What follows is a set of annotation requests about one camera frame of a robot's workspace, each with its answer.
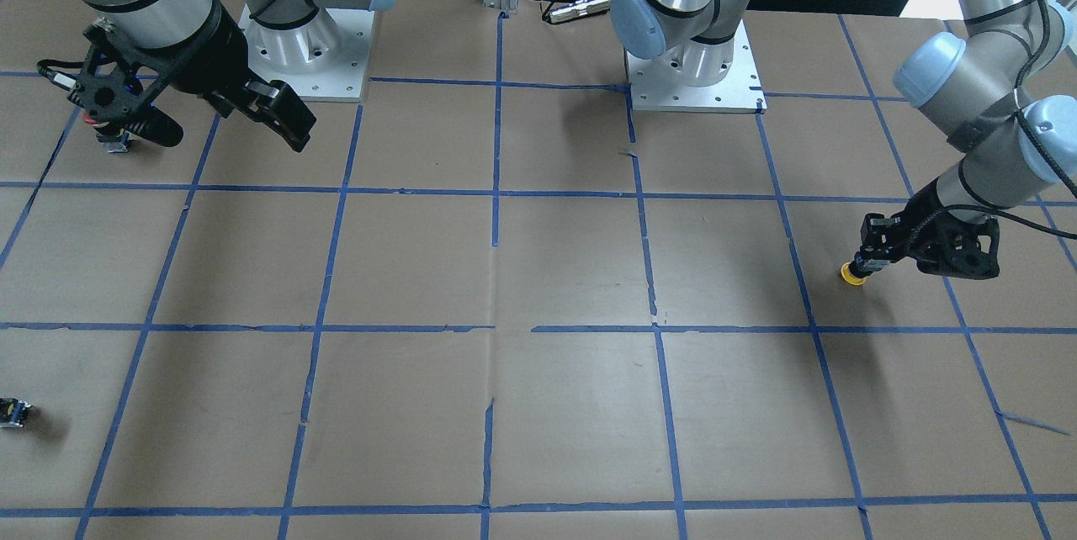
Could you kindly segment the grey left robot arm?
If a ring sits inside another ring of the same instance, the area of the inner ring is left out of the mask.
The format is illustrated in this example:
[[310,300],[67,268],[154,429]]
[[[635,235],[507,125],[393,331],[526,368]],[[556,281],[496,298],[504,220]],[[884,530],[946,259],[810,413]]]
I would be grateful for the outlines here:
[[[690,87],[726,77],[750,0],[612,0],[630,57],[672,63]],[[967,37],[938,33],[893,77],[894,87],[947,137],[962,160],[896,214],[866,214],[847,283],[913,259],[924,274],[999,276],[1001,218],[1046,188],[1074,190],[1074,97],[1036,100],[1024,83],[1053,63],[1074,16],[1049,0],[959,0]]]

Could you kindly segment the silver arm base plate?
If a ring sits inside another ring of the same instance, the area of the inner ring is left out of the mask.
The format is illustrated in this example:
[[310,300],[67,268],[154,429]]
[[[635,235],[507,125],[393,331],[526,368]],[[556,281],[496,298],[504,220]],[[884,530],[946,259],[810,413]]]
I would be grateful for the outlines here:
[[719,45],[689,40],[654,60],[624,53],[637,111],[761,114],[766,103],[743,22]]
[[247,64],[265,81],[284,81],[305,102],[361,103],[379,15],[353,8],[323,8],[299,28],[272,30],[250,18],[238,23]]

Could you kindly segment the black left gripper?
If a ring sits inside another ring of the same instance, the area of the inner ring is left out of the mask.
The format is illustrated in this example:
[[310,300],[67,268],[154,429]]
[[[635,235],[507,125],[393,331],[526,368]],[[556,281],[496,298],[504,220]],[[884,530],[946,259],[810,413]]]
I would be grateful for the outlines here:
[[938,210],[938,204],[920,202],[908,203],[897,214],[865,214],[859,230],[859,264],[886,265],[904,257],[924,265],[938,264],[939,247],[931,229],[922,229],[913,237],[913,230]]

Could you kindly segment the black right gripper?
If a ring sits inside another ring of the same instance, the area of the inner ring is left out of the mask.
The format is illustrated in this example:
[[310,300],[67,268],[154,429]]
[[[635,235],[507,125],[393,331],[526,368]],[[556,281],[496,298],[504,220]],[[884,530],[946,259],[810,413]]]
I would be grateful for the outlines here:
[[264,81],[247,65],[244,34],[220,1],[196,34],[176,49],[184,63],[172,77],[172,86],[199,96],[222,117],[239,110],[284,138],[300,153],[310,141],[316,116],[286,82]]

